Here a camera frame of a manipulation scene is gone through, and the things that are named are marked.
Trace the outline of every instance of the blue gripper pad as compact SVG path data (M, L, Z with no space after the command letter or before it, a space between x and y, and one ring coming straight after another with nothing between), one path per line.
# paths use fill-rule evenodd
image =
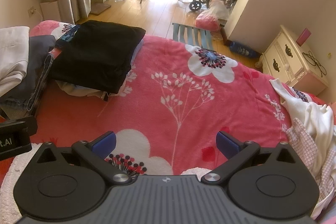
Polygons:
M90 142L91 151L101 159L105 159L115 149L116 144L117 138L113 131L108 131L95 142Z
M226 135L228 134L221 131L217 133L216 146L219 151L229 160L244 148L244 144L235 138L229 138Z

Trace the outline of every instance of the drawer handle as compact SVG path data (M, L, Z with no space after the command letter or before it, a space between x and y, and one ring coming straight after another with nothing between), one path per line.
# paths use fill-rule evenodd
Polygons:
M277 70L278 72L280 72L278 63L275 61L275 59L273 59L273 68L274 68L275 70Z
M286 45L286 49L285 49L286 54L293 58L293 55L291 53L291 49L287 46L287 44L285 44L285 45Z

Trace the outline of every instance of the white nightstand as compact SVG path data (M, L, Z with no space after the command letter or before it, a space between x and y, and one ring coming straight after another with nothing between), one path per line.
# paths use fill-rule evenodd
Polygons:
M296 43L298 35L280 25L281 30L268 49L261 55L256 67L263 68L263 73L297 90L314 95L328 87L328 80L317 66L311 65L302 52L310 51L307 43L301 47Z

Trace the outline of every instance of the metal screw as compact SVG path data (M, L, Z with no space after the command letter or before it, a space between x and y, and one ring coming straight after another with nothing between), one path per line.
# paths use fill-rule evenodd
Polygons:
M208 173L204 176L204 179L206 181L211 181L211 182L219 181L221 179L221 176L216 173Z
M129 176L127 174L116 174L113 176L115 182L126 182L128 181Z

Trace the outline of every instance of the electrical outlet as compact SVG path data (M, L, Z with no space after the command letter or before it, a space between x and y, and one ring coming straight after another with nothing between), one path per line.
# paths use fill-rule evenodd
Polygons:
M28 15L29 17L32 17L32 15L34 15L36 13L36 9L34 8L34 6L32 6L29 10L28 10Z

